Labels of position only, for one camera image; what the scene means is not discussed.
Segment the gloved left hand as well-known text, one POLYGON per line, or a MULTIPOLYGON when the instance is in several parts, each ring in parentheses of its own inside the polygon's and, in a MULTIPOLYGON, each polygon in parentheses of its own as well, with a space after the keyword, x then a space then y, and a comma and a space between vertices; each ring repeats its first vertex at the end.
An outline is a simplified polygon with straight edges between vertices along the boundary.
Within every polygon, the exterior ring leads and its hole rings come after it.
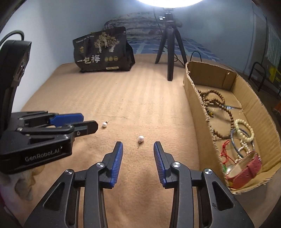
POLYGON ((35 176, 42 173, 45 165, 32 168, 16 174, 4 174, 1 172, 1 187, 9 193, 15 193, 20 199, 33 200, 32 187, 35 185, 35 176))

